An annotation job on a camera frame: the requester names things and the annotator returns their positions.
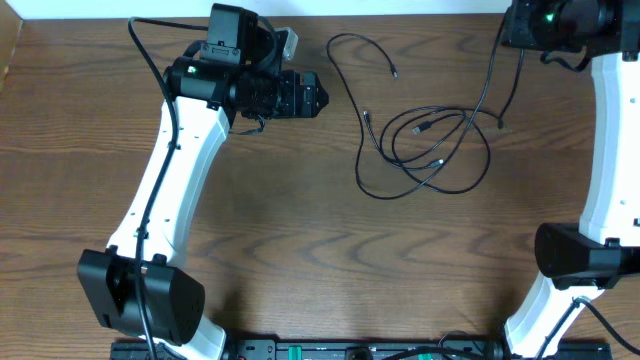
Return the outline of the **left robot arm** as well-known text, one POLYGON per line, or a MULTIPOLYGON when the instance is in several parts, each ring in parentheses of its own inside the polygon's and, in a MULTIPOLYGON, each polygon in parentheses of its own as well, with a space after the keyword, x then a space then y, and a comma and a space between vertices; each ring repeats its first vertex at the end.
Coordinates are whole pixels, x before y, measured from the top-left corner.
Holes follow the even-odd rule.
POLYGON ((77 274, 105 328, 139 338, 138 359, 225 359, 226 331, 206 315, 205 289, 185 271, 188 237, 212 162, 245 117, 313 118, 329 102, 317 74, 286 70, 298 37, 241 7, 214 4, 205 38, 154 77, 164 101, 157 140, 130 208, 77 274))

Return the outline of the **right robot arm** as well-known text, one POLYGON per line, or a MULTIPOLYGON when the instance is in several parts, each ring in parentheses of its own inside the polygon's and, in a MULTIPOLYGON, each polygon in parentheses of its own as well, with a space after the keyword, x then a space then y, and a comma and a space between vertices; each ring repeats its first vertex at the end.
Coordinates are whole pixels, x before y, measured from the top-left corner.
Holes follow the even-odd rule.
POLYGON ((544 223, 535 236, 537 277, 489 359, 598 359, 604 344, 561 339, 582 309, 639 272, 639 3, 515 1, 505 13, 503 45, 541 54, 544 64, 591 71, 596 101, 587 201, 576 224, 544 223))

